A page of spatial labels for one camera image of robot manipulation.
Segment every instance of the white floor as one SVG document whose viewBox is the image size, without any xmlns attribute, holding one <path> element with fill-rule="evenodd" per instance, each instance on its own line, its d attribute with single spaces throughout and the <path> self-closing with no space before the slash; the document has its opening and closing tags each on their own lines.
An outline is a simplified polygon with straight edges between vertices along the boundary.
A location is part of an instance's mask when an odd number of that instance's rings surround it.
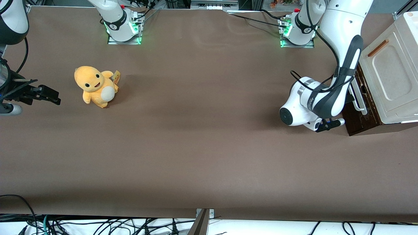
<svg viewBox="0 0 418 235">
<path fill-rule="evenodd" d="M 190 219 L 176 219 L 177 222 Z M 104 222 L 106 220 L 73 220 L 75 223 L 89 223 L 89 222 Z M 135 225 L 140 227 L 145 219 L 135 219 Z M 149 224 L 149 226 L 159 226 L 171 224 L 172 219 L 158 219 Z M 210 220 L 208 235 L 219 235 L 225 233 L 225 235 L 308 235 L 316 222 L 300 222 L 300 221 L 258 221 L 258 220 Z M 351 223 L 356 235 L 369 235 L 372 224 L 367 223 Z M 25 222 L 0 222 L 0 234 L 1 235 L 16 235 L 22 228 L 26 226 Z M 69 235 L 92 235 L 100 224 L 92 225 L 63 225 Z M 192 226 L 192 223 L 178 224 L 177 229 L 179 231 L 187 230 Z M 122 227 L 130 229 L 116 229 L 112 232 L 112 235 L 129 235 L 133 233 L 133 227 L 128 225 L 122 225 Z M 36 232 L 35 228 L 27 228 L 25 235 L 31 235 Z M 168 228 L 158 229 L 151 233 L 152 235 L 166 235 L 170 232 Z M 102 232 L 108 234 L 109 228 Z M 373 235 L 416 235 L 418 234 L 417 225 L 387 225 L 376 224 L 376 228 Z M 314 235 L 345 235 L 342 229 L 342 223 L 339 222 L 321 222 Z"/>
</svg>

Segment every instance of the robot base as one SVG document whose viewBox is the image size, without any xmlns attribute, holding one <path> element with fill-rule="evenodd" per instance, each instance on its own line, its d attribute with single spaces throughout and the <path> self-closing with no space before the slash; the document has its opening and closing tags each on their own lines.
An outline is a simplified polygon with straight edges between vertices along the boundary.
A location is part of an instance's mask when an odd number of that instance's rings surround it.
<svg viewBox="0 0 418 235">
<path fill-rule="evenodd" d="M 107 44 L 110 45 L 141 45 L 142 42 L 142 32 L 144 30 L 144 22 L 145 17 L 143 13 L 133 12 L 135 18 L 139 18 L 135 21 L 131 22 L 132 31 L 135 32 L 135 35 L 129 39 L 128 41 L 120 42 L 116 41 L 110 36 L 109 30 L 107 29 L 107 34 L 109 35 L 109 39 L 107 40 Z"/>
<path fill-rule="evenodd" d="M 279 27 L 279 34 L 280 34 L 280 47 L 291 47 L 291 48 L 314 48 L 314 39 L 312 39 L 305 45 L 295 45 L 287 39 L 284 34 L 289 32 L 291 26 L 291 18 L 290 15 L 286 15 L 282 17 L 280 20 L 277 20 L 278 25 L 284 25 L 286 28 Z"/>
</svg>

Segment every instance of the metal mounting plate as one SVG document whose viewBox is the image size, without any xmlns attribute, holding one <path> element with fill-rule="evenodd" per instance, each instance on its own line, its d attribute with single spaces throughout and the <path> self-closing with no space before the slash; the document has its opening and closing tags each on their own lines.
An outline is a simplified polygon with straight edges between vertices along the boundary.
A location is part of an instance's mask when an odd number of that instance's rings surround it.
<svg viewBox="0 0 418 235">
<path fill-rule="evenodd" d="M 196 209 L 196 218 L 199 216 L 199 213 L 202 209 Z M 215 217 L 215 209 L 209 209 L 209 219 L 213 219 Z"/>
</svg>

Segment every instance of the brown table surface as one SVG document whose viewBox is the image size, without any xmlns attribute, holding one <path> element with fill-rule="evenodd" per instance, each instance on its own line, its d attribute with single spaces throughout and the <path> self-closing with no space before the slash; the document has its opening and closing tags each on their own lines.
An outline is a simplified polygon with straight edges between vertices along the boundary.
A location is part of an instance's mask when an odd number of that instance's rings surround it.
<svg viewBox="0 0 418 235">
<path fill-rule="evenodd" d="M 262 13 L 246 13 L 274 23 Z M 1 117 L 0 194 L 39 214 L 413 221 L 418 129 L 348 137 L 279 118 L 294 83 L 334 71 L 324 43 L 280 48 L 275 26 L 219 10 L 162 10 L 140 46 L 107 45 L 94 8 L 33 7 L 21 75 L 60 92 Z M 366 45 L 393 22 L 368 15 Z M 24 43 L 8 47 L 16 69 Z M 86 105 L 74 69 L 122 74 L 107 109 Z M 2 199 L 2 213 L 28 213 Z"/>
</svg>

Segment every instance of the plush toy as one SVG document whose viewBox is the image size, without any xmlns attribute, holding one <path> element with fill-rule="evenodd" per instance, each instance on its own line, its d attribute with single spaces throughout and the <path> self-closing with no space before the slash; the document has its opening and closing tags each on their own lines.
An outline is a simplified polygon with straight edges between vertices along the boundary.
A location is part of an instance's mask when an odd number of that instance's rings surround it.
<svg viewBox="0 0 418 235">
<path fill-rule="evenodd" d="M 74 72 L 74 79 L 81 89 L 83 89 L 83 100 L 86 104 L 93 101 L 101 108 L 107 107 L 107 102 L 115 97 L 118 91 L 120 73 L 113 74 L 111 71 L 99 72 L 90 66 L 81 66 Z"/>
</svg>

